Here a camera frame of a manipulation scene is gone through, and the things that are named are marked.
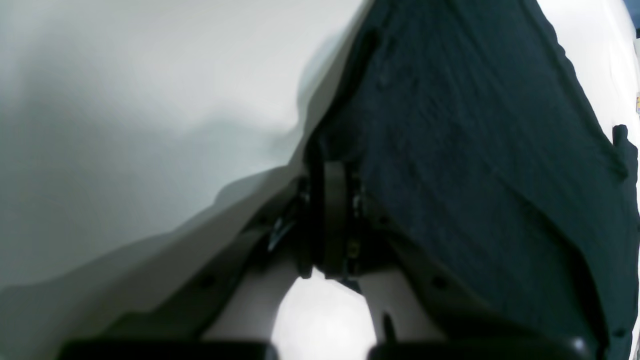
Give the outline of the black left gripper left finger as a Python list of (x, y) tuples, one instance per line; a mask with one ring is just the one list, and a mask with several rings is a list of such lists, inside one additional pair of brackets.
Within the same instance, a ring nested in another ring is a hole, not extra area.
[(325, 181), (298, 177), (155, 309), (68, 342), (62, 360), (278, 360), (270, 337), (283, 298), (320, 257)]

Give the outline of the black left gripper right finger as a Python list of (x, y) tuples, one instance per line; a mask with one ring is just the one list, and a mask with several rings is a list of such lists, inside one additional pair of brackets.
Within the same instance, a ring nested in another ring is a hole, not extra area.
[(325, 164), (325, 276), (358, 285), (377, 344), (369, 360), (587, 360), (580, 337), (550, 337), (487, 306), (398, 228), (354, 169)]

